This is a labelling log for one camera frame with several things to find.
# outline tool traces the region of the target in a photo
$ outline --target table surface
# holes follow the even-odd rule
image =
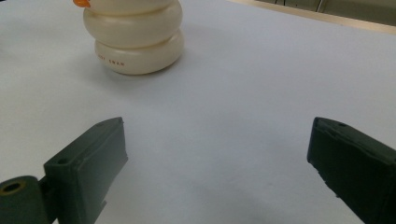
[[[0,177],[122,116],[129,161],[101,223],[361,223],[306,161],[314,117],[396,147],[396,36],[182,0],[182,57],[104,68],[72,1],[0,4]]]

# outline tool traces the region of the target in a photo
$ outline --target black object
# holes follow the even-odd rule
[[[21,176],[0,184],[0,223],[92,224],[127,160],[122,118],[97,123],[44,164],[40,181]]]
[[[395,150],[344,123],[316,118],[307,158],[364,223],[396,223]]]

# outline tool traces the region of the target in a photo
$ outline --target orange beak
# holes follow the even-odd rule
[[[90,7],[91,4],[88,0],[73,0],[78,7]]]

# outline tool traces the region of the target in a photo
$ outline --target cream-colored toy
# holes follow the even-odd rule
[[[115,72],[141,75],[174,63],[183,51],[178,0],[74,0],[96,39],[100,61]]]

